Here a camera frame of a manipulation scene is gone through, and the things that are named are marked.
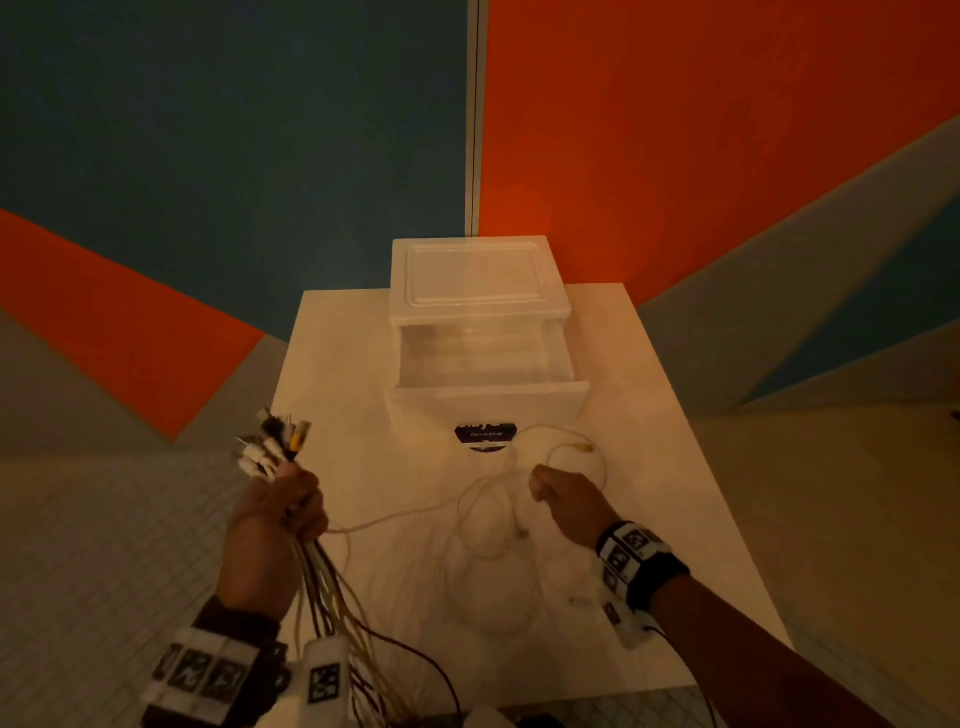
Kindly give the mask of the person's left hand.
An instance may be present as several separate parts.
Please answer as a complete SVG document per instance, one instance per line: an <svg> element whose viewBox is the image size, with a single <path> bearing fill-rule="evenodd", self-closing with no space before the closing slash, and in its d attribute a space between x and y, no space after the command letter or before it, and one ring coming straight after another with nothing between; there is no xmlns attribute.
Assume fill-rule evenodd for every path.
<svg viewBox="0 0 960 728"><path fill-rule="evenodd" d="M294 543L283 522L280 468L273 480L252 478L226 528L214 595L230 610L282 622L302 582Z"/></svg>

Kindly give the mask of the person's right hand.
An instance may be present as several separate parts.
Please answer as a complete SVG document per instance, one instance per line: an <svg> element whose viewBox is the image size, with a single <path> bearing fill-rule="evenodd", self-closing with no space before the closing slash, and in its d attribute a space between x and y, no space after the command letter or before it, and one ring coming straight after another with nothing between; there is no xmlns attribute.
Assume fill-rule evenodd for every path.
<svg viewBox="0 0 960 728"><path fill-rule="evenodd" d="M605 495L585 475L572 472L571 504L563 522L556 522L559 531L571 543L595 551L611 529L624 524Z"/></svg>

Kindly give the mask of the person's right forearm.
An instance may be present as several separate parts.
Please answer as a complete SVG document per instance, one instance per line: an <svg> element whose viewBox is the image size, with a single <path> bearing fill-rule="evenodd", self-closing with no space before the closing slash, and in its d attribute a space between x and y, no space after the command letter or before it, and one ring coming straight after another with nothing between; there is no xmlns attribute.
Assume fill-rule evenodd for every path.
<svg viewBox="0 0 960 728"><path fill-rule="evenodd" d="M691 576L659 588L650 610L728 728L894 728Z"/></svg>

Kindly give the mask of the dark label sticker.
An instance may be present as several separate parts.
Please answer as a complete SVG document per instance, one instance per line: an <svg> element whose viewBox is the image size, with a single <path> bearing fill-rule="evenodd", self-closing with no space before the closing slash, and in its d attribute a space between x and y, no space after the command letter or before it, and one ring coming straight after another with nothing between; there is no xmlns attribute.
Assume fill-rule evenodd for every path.
<svg viewBox="0 0 960 728"><path fill-rule="evenodd" d="M513 422L483 423L459 425L453 432L464 447L476 453L488 454L506 450L518 436L519 429Z"/></svg>

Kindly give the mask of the clear white plastic drawer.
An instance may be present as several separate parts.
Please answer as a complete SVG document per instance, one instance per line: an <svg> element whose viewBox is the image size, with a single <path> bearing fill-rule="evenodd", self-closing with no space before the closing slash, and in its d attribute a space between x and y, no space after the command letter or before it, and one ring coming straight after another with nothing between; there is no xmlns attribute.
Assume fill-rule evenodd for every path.
<svg viewBox="0 0 960 728"><path fill-rule="evenodd" d="M492 318L395 330L386 405L405 438L453 438L459 426L573 424L591 384L574 369L567 318Z"/></svg>

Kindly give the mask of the right wristband with marker tiles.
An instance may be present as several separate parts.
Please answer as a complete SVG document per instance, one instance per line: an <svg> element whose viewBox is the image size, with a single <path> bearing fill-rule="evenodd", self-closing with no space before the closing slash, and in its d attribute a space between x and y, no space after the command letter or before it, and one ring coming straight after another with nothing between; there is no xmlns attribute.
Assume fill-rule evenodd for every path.
<svg viewBox="0 0 960 728"><path fill-rule="evenodd" d="M655 594L690 568L653 530L619 520L599 536L595 553L606 591L633 612L650 613Z"/></svg>

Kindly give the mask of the white plastic drawer cabinet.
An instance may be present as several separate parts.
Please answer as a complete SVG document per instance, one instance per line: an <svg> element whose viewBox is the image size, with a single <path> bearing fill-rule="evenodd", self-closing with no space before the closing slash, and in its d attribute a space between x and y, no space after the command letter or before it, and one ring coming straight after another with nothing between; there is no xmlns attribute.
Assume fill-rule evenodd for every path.
<svg viewBox="0 0 960 728"><path fill-rule="evenodd" d="M544 236L396 239L396 387L573 383L571 303Z"/></svg>

